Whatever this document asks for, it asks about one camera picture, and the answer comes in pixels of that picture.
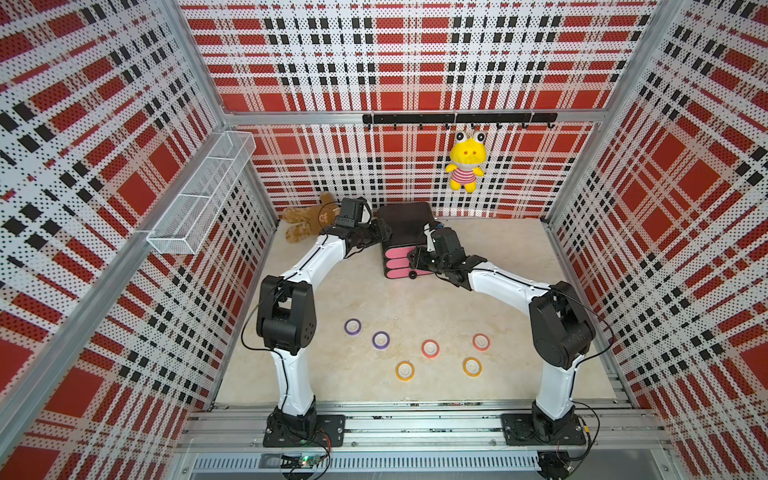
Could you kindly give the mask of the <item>black drawer cabinet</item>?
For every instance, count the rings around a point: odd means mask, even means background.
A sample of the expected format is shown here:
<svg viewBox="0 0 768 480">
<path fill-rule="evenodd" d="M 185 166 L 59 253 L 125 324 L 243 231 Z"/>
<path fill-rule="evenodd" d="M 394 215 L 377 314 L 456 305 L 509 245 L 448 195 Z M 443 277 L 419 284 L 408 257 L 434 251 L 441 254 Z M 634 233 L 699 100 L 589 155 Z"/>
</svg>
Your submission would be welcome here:
<svg viewBox="0 0 768 480">
<path fill-rule="evenodd" d="M 424 226 L 435 222 L 431 207 L 426 202 L 401 203 L 381 206 L 378 211 L 378 218 L 383 218 L 392 228 L 392 236 L 389 241 L 381 243 L 383 268 L 385 275 L 385 264 L 388 259 L 384 257 L 384 252 L 388 248 L 411 246 L 426 246 L 426 236 Z"/>
</svg>

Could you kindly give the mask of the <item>red tape roll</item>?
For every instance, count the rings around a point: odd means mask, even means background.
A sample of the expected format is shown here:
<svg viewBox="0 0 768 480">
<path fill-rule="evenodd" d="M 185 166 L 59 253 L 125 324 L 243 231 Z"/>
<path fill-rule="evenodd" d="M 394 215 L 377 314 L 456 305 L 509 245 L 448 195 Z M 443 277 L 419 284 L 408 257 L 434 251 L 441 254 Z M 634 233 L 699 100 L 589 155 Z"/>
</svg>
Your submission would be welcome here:
<svg viewBox="0 0 768 480">
<path fill-rule="evenodd" d="M 434 359 L 440 354 L 440 345 L 432 339 L 427 339 L 421 344 L 422 355 L 427 359 Z"/>
<path fill-rule="evenodd" d="M 478 333 L 473 336 L 472 344 L 476 350 L 484 352 L 490 347 L 490 338 L 483 333 Z"/>
</svg>

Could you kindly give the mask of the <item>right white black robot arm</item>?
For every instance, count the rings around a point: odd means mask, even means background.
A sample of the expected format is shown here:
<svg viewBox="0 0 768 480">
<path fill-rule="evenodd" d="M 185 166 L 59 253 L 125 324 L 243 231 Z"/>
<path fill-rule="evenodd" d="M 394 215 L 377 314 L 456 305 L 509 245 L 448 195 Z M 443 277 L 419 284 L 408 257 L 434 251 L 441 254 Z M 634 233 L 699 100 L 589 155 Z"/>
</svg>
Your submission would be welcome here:
<svg viewBox="0 0 768 480">
<path fill-rule="evenodd" d="M 533 347 L 543 361 L 533 413 L 552 422 L 572 415 L 577 372 L 587 360 L 596 330 L 571 284 L 536 282 L 505 271 L 481 256 L 467 256 L 463 250 L 439 253 L 417 247 L 408 254 L 408 260 L 414 269 L 493 297 L 526 314 Z"/>
</svg>

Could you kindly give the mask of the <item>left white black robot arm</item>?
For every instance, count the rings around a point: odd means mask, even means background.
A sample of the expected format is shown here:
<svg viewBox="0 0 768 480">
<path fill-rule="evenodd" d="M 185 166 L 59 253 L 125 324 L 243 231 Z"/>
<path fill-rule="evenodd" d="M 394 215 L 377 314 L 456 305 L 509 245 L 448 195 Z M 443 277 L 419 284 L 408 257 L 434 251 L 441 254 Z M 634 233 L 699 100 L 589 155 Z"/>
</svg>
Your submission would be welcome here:
<svg viewBox="0 0 768 480">
<path fill-rule="evenodd" d="M 293 267 L 263 279 L 256 329 L 275 365 L 279 413 L 305 419 L 315 408 L 306 356 L 317 328 L 314 289 L 339 262 L 390 236 L 391 229 L 378 218 L 353 226 L 341 220 L 321 234 Z"/>
</svg>

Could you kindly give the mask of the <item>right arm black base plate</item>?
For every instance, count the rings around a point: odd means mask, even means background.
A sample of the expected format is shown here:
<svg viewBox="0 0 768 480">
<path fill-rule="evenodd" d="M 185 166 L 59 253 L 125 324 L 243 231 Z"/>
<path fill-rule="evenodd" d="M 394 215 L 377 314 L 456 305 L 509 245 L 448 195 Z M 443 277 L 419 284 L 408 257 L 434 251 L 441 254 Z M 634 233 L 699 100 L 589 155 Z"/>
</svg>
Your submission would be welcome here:
<svg viewBox="0 0 768 480">
<path fill-rule="evenodd" d="M 507 446 L 586 446 L 587 437 L 574 409 L 552 420 L 538 407 L 530 413 L 501 415 Z"/>
</svg>

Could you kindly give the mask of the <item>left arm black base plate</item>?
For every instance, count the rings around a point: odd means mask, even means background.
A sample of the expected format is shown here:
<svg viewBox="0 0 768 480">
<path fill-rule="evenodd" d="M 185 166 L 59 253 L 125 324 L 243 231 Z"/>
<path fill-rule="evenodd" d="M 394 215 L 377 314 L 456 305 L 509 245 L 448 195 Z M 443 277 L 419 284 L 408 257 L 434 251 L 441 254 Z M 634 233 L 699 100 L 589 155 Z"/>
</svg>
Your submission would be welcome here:
<svg viewBox="0 0 768 480">
<path fill-rule="evenodd" d="M 289 415 L 275 408 L 267 418 L 262 446 L 340 447 L 344 442 L 345 424 L 344 415 L 319 414 L 314 406 L 303 415 Z"/>
</svg>

